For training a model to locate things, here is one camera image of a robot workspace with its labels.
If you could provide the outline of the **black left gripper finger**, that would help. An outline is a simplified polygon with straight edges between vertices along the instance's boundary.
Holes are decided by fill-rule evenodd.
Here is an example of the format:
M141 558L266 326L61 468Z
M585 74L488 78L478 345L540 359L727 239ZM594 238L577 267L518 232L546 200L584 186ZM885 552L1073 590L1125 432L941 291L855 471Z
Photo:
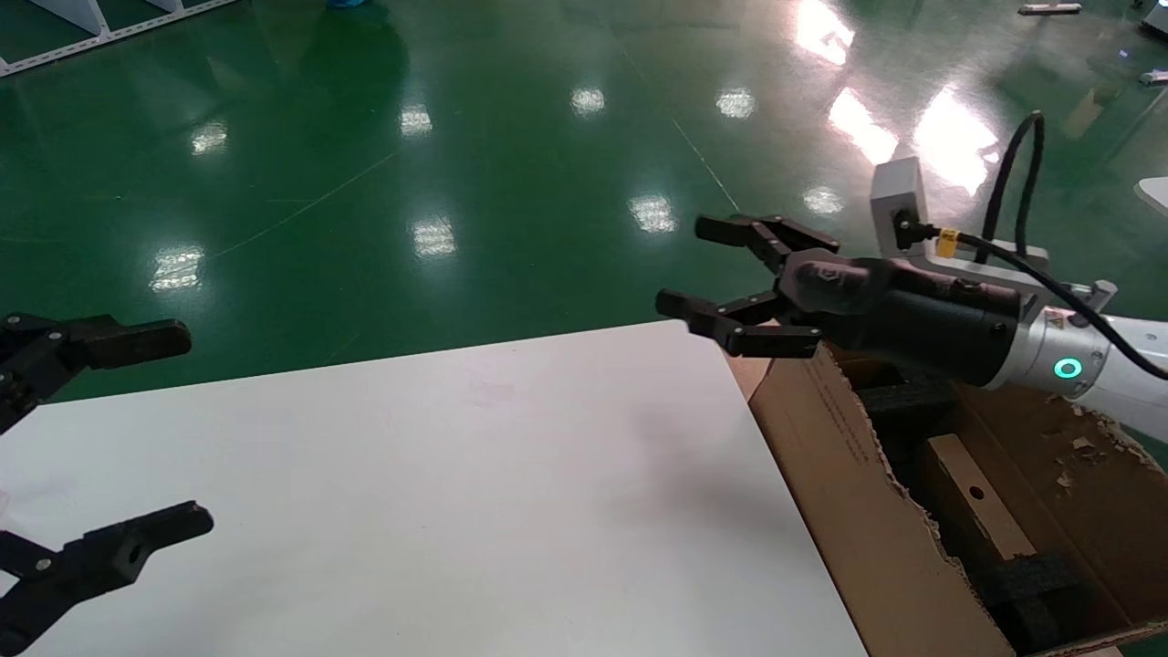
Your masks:
M110 314L71 320L7 314L1 321L1 433L84 369L125 369L185 355L192 347L192 332L176 319L128 326Z
M1 653L18 656L72 608L137 582L157 549L213 532L210 512L186 502L100 527L47 549L1 534L1 568L16 582L1 599Z

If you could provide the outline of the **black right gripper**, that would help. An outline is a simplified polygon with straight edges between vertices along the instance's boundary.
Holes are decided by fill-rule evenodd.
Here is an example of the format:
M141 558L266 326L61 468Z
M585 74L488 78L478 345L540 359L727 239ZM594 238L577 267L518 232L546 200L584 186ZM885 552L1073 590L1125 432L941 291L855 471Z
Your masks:
M779 215L700 215L695 235L745 248L779 276L777 292L725 303L670 288L656 293L659 314L730 357L808 359L825 338L839 350L985 386L1017 334L1022 300L1013 288L929 274L901 260L844 258L830 235Z

